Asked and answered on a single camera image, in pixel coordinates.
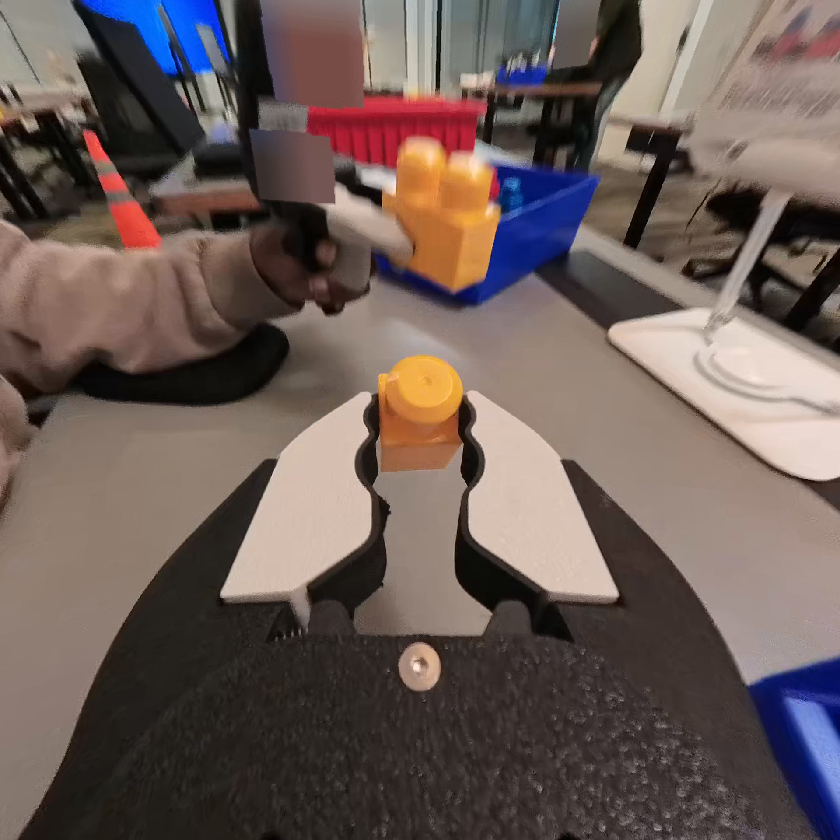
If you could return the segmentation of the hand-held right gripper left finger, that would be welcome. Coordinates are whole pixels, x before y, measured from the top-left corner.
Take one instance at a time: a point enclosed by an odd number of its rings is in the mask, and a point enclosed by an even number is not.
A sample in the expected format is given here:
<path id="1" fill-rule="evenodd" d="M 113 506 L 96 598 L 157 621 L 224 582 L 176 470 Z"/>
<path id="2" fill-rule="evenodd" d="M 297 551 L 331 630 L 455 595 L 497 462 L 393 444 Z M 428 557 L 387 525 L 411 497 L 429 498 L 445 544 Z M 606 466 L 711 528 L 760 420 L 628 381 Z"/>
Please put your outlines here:
<path id="1" fill-rule="evenodd" d="M 384 508 L 373 484 L 377 403 L 360 392 L 284 447 L 219 593 L 227 605 L 283 602 L 353 616 L 382 586 Z"/>

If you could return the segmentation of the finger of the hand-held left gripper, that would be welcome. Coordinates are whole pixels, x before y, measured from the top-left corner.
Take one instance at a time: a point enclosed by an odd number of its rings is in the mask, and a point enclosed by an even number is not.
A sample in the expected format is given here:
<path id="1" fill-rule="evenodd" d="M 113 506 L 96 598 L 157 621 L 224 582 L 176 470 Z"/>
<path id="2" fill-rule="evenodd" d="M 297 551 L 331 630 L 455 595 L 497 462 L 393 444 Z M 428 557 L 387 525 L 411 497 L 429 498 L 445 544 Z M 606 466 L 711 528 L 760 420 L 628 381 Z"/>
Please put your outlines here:
<path id="1" fill-rule="evenodd" d="M 411 260 L 414 242 L 394 217 L 368 200 L 325 204 L 327 230 L 333 242 L 383 253 L 395 260 Z"/>

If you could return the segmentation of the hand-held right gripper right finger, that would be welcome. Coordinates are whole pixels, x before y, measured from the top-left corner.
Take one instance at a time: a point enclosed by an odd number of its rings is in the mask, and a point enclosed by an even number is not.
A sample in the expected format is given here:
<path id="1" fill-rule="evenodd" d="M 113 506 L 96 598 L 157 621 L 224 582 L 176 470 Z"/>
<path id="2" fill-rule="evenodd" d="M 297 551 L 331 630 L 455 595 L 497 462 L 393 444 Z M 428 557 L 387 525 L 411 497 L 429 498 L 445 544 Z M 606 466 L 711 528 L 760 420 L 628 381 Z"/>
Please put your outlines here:
<path id="1" fill-rule="evenodd" d="M 489 611 L 519 602 L 613 606 L 620 591 L 558 453 L 478 391 L 458 417 L 465 482 L 455 542 L 462 589 Z"/>

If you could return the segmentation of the orange four-stud block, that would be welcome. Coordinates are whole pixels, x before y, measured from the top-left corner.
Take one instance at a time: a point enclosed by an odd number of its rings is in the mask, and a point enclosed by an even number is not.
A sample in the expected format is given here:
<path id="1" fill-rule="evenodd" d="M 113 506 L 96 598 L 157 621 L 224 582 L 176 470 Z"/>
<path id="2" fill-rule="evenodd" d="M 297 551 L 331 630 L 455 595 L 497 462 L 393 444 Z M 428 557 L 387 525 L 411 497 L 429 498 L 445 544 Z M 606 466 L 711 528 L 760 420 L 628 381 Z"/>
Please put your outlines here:
<path id="1" fill-rule="evenodd" d="M 413 257 L 401 265 L 451 293 L 483 281 L 501 219 L 495 182 L 495 167 L 474 154 L 408 138 L 397 155 L 394 190 L 382 194 L 385 215 L 413 242 Z"/>

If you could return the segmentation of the orange one-stud block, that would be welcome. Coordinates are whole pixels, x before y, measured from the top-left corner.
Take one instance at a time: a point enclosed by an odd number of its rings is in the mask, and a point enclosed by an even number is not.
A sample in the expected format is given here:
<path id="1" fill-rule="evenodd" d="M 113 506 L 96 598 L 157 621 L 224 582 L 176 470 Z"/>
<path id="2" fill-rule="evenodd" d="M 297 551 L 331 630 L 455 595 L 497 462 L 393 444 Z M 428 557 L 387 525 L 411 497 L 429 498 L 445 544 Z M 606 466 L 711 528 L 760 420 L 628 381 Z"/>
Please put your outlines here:
<path id="1" fill-rule="evenodd" d="M 405 358 L 380 374 L 380 470 L 445 469 L 461 446 L 464 395 L 457 371 L 432 355 Z"/>

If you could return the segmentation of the blue plastic bin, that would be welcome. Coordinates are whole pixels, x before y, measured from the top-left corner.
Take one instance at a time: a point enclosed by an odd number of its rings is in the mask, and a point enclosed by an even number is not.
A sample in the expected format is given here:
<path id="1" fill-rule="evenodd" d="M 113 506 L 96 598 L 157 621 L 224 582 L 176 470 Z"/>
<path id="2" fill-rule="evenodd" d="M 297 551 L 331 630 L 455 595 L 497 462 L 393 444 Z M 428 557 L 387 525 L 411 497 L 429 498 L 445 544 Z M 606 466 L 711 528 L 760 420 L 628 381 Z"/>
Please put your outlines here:
<path id="1" fill-rule="evenodd" d="M 820 838 L 839 838 L 839 659 L 749 687 L 777 763 Z"/>
<path id="2" fill-rule="evenodd" d="M 501 216 L 489 268 L 481 282 L 459 292 L 447 291 L 411 270 L 394 267 L 388 258 L 377 255 L 375 260 L 380 274 L 431 298 L 474 307 L 567 255 L 601 178 L 507 161 L 495 161 L 493 165 L 500 184 L 510 178 L 519 179 L 522 205 Z"/>

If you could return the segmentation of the person's left forearm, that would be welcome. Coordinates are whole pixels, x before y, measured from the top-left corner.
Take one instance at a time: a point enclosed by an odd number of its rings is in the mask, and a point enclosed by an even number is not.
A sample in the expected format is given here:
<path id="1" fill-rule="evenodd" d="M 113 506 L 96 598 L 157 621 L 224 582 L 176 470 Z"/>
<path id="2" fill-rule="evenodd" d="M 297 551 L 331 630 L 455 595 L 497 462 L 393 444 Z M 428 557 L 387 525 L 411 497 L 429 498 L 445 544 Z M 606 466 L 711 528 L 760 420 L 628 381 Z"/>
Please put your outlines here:
<path id="1" fill-rule="evenodd" d="M 2 377 L 41 393 L 94 360 L 138 374 L 209 358 L 301 309 L 258 272 L 244 231 L 115 250 L 2 223 L 1 270 Z"/>

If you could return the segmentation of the person's left hand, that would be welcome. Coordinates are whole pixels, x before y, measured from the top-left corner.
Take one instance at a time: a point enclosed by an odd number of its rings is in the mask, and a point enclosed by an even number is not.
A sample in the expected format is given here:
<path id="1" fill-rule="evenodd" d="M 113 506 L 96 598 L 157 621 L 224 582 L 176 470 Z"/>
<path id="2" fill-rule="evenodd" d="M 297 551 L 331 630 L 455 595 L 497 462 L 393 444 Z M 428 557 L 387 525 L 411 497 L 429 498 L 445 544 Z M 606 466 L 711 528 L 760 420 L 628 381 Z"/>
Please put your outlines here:
<path id="1" fill-rule="evenodd" d="M 278 222 L 253 227 L 249 249 L 258 274 L 279 298 L 297 311 L 313 303 L 328 317 L 365 297 L 376 271 L 369 249 L 332 238 L 319 240 L 307 262 L 298 232 Z"/>

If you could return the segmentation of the red plastic bin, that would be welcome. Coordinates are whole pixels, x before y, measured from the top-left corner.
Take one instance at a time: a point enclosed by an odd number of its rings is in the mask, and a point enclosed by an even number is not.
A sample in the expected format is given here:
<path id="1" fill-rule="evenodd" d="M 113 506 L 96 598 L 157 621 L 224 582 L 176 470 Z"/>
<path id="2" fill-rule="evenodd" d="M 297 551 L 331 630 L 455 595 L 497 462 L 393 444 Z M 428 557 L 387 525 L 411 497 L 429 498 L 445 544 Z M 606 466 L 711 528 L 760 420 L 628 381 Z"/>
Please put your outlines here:
<path id="1" fill-rule="evenodd" d="M 486 113 L 478 100 L 373 96 L 361 108 L 310 108 L 308 132 L 328 138 L 338 155 L 393 169 L 403 143 L 415 136 L 434 139 L 448 155 L 473 151 Z"/>

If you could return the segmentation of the orange striped traffic cone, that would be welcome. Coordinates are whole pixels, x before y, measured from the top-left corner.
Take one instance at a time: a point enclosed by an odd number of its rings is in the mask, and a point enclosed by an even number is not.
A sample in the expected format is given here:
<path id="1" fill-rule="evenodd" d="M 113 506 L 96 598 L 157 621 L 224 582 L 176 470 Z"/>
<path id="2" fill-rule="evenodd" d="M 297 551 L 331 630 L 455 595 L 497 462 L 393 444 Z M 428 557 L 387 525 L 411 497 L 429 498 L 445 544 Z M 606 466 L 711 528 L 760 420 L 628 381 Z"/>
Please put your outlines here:
<path id="1" fill-rule="evenodd" d="M 159 248 L 160 234 L 111 162 L 97 134 L 85 129 L 82 137 L 123 247 L 128 250 Z"/>

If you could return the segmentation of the white instruction sign stand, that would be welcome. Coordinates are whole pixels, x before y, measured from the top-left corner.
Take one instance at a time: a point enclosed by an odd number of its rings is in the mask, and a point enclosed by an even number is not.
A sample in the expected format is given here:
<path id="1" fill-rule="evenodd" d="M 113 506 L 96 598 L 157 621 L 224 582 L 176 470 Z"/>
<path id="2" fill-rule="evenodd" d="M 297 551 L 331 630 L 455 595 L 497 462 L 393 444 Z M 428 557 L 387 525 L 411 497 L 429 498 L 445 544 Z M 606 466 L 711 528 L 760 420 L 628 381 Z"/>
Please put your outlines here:
<path id="1" fill-rule="evenodd" d="M 838 210 L 838 1 L 774 2 L 697 112 L 689 153 L 706 175 L 764 190 L 717 299 L 618 322 L 609 342 L 768 466 L 839 477 L 839 377 L 736 315 L 742 288 L 793 200 Z"/>

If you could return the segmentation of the blue display screen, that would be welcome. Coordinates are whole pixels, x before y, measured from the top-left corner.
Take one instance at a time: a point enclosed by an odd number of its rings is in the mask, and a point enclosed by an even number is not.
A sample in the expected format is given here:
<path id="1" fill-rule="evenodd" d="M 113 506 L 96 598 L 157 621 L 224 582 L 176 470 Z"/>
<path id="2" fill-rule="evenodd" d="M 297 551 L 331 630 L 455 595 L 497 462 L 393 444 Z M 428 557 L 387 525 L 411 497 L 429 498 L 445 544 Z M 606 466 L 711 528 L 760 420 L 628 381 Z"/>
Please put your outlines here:
<path id="1" fill-rule="evenodd" d="M 198 26 L 210 28 L 224 58 L 229 57 L 226 25 L 212 1 L 81 1 L 72 2 L 74 10 L 89 33 L 97 52 L 122 81 L 137 76 L 151 65 L 169 80 L 177 76 L 169 32 L 160 15 L 164 9 L 186 63 L 195 75 L 212 71 Z M 118 29 L 131 25 L 136 37 L 102 34 L 104 26 L 94 24 L 93 17 L 107 18 Z"/>

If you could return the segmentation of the wooden table with black legs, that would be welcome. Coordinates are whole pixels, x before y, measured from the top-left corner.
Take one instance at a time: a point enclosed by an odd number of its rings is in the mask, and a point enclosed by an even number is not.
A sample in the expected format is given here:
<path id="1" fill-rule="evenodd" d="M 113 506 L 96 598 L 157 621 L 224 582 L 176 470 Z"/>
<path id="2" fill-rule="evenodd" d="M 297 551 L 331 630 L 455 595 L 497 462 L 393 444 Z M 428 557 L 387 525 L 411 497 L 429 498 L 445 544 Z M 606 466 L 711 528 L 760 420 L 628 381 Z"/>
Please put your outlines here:
<path id="1" fill-rule="evenodd" d="M 486 105 L 480 140 L 491 145 L 496 125 L 497 111 L 503 99 L 521 98 L 539 100 L 542 110 L 535 134 L 532 165 L 554 168 L 556 156 L 562 143 L 559 139 L 571 136 L 571 121 L 553 121 L 553 113 L 561 107 L 565 110 L 575 100 L 596 101 L 602 84 L 598 81 L 550 81 L 540 84 L 488 82 L 486 85 L 461 86 L 461 101 L 481 101 Z"/>

